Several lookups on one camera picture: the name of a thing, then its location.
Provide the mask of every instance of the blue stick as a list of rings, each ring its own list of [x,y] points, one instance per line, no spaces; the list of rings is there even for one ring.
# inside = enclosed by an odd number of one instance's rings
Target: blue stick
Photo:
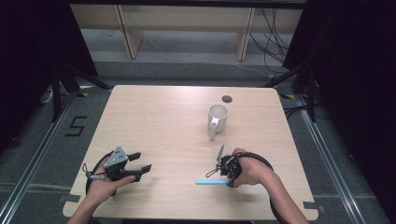
[[[227,185],[230,180],[228,179],[197,179],[196,185]]]

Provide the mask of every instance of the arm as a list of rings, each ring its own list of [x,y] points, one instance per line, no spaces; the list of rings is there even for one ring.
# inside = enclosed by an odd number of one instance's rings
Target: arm
[[[240,152],[246,151],[242,148],[236,148],[233,155]],[[242,167],[242,173],[233,182],[236,187],[243,184],[261,184],[268,191],[276,211],[283,219],[288,223],[308,223],[303,213],[289,196],[280,177],[273,170],[254,158],[240,158],[238,161]]]
[[[103,160],[96,174],[105,171],[104,164],[107,160]],[[76,212],[67,221],[67,224],[87,224],[90,221],[93,212],[104,201],[106,201],[116,189],[127,185],[134,181],[134,176],[126,176],[118,181],[109,179],[96,179],[91,182],[87,196],[79,205]]]

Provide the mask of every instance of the mug handle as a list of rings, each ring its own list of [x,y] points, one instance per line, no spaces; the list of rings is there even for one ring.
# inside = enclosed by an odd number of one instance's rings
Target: mug handle
[[[215,134],[216,134],[216,128],[219,125],[219,119],[213,118],[212,121],[210,122],[210,131],[209,131],[209,136],[210,136],[210,141],[215,140]]]

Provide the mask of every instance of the small hole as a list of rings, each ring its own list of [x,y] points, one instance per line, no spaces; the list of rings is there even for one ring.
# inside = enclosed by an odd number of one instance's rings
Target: small hole
[[[224,103],[230,103],[230,102],[232,102],[233,101],[233,97],[231,97],[231,96],[229,96],[229,95],[225,95],[225,96],[223,96],[222,98],[221,98],[221,100],[224,102]]]

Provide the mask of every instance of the wooden table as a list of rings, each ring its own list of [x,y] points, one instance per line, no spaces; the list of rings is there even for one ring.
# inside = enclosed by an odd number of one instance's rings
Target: wooden table
[[[231,96],[226,104],[221,98]],[[226,129],[209,139],[208,108],[221,103],[229,108]],[[275,219],[262,186],[197,186],[196,179],[214,169],[220,145],[223,155],[236,147],[262,155],[280,175],[291,198],[305,216],[313,202],[303,166],[278,95],[273,89],[183,86],[116,86],[107,102],[83,163],[91,170],[109,151],[141,152],[125,169],[152,164],[139,183],[129,184],[104,202],[95,217],[264,220]],[[213,179],[224,179],[219,172]],[[78,172],[71,194],[85,197],[86,177]],[[70,217],[79,203],[67,202]]]

